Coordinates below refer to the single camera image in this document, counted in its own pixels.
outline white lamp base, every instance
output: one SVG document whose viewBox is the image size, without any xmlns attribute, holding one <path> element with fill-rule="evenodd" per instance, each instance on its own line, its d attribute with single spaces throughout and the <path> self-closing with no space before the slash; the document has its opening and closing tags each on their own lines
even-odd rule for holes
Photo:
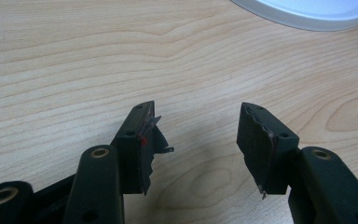
<svg viewBox="0 0 358 224">
<path fill-rule="evenodd" d="M 312 31 L 337 31 L 358 25 L 358 0 L 232 0 L 277 23 Z"/>
</svg>

